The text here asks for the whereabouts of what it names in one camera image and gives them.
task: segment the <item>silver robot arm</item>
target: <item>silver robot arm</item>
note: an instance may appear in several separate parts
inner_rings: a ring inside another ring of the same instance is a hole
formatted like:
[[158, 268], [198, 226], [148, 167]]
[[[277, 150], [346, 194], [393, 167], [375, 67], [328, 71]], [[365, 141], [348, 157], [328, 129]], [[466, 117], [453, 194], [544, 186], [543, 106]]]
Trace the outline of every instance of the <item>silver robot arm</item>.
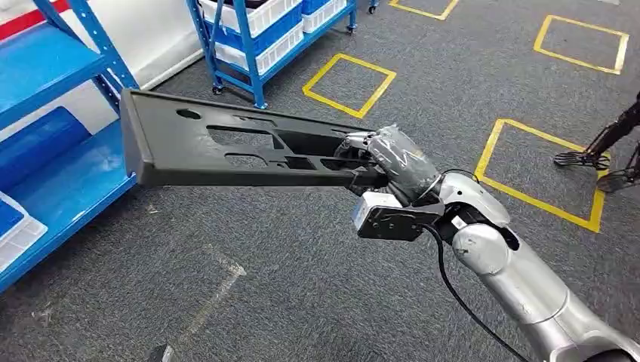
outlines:
[[[640, 361], [640, 345], [591, 312], [509, 229], [508, 213], [480, 185], [464, 175], [449, 173], [443, 179], [440, 195], [445, 205], [467, 204], [494, 224], [466, 223], [455, 216], [452, 223], [457, 232], [451, 246], [456, 257], [478, 275], [518, 324], [539, 359], [585, 361], [600, 356], [601, 360], [613, 360], [611, 356], [617, 354]], [[496, 226], [506, 230], [501, 232]], [[506, 233], [515, 242], [507, 243], [503, 236]]]
[[348, 148], [377, 161], [393, 194], [363, 194], [352, 216], [360, 236], [411, 241], [419, 235], [412, 232], [416, 224], [429, 222], [518, 324], [540, 360], [640, 362], [640, 345], [592, 313], [509, 228], [505, 208], [473, 179], [440, 174], [396, 126], [352, 133], [337, 153]]

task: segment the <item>storage crate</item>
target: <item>storage crate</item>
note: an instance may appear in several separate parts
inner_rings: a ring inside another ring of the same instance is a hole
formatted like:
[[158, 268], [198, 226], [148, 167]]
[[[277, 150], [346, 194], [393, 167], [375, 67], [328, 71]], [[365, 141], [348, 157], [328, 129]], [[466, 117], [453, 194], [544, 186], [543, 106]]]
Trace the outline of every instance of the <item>storage crate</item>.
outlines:
[[346, 0], [331, 0], [311, 15], [303, 15], [304, 32], [314, 32], [320, 25], [338, 14], [346, 6]]
[[[249, 22], [249, 33], [252, 38], [257, 37], [266, 28], [273, 25], [278, 19], [291, 11], [301, 2], [301, 0], [269, 0], [258, 9], [247, 9], [247, 20]], [[216, 16], [217, 3], [211, 0], [201, 0], [202, 10], [205, 19], [211, 22]], [[233, 6], [224, 5], [220, 15], [220, 24], [240, 33], [240, 25], [235, 15]]]
[[[254, 54], [264, 52], [268, 47], [273, 45], [273, 43], [282, 38], [284, 34], [299, 24], [300, 21], [302, 21], [302, 4], [298, 3], [298, 5], [294, 6], [288, 13], [260, 33], [260, 35], [251, 39], [254, 43]], [[211, 34], [214, 24], [207, 22], [207, 27]], [[222, 29], [217, 29], [215, 37], [217, 43], [229, 45], [239, 51], [245, 51], [242, 46], [242, 35], [231, 28], [223, 27]]]
[[330, 0], [302, 0], [302, 14], [311, 15]]
[[[295, 48], [302, 39], [303, 34], [303, 22], [299, 22], [293, 29], [282, 36], [278, 41], [271, 45], [268, 49], [262, 52], [256, 57], [256, 64], [258, 68], [258, 74], [262, 75], [266, 73], [272, 66], [274, 66], [280, 59], [282, 59], [289, 51]], [[247, 58], [245, 53], [238, 49], [232, 48], [229, 45], [216, 43], [216, 57], [224, 62], [238, 65], [247, 71], [249, 67], [247, 65]]]
[[16, 201], [0, 192], [0, 272], [47, 232]]

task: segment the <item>black bracket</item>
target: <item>black bracket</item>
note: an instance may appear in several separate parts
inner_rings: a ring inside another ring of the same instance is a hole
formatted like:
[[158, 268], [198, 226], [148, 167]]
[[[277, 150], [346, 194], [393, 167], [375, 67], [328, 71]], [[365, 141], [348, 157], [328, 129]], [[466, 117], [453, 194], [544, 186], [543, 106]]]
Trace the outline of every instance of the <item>black bracket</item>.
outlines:
[[373, 207], [362, 226], [360, 238], [414, 241], [422, 235], [422, 225], [431, 225], [442, 214], [442, 202], [422, 207]]
[[140, 184], [388, 183], [368, 158], [334, 157], [347, 133], [366, 128], [132, 89], [122, 92], [120, 108], [126, 168]]

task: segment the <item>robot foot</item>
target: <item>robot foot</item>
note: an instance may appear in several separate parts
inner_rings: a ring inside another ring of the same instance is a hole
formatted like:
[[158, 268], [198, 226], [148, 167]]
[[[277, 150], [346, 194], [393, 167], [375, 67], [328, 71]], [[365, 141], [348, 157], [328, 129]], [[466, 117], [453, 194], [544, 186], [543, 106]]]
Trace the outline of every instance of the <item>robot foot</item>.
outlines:
[[616, 192], [620, 189], [635, 186], [640, 183], [640, 177], [632, 168], [616, 170], [600, 177], [595, 187], [604, 192]]
[[598, 171], [607, 170], [611, 163], [609, 157], [600, 155], [597, 158], [588, 156], [584, 152], [558, 153], [553, 158], [553, 163], [558, 166], [587, 166]]

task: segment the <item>blue foam pad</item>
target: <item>blue foam pad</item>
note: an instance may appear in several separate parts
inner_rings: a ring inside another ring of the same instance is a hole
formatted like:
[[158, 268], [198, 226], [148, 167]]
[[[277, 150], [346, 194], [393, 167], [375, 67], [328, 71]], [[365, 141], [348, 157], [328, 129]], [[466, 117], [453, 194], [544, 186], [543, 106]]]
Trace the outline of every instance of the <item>blue foam pad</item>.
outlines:
[[0, 143], [0, 190], [20, 183], [34, 170], [91, 134], [64, 107], [57, 107]]

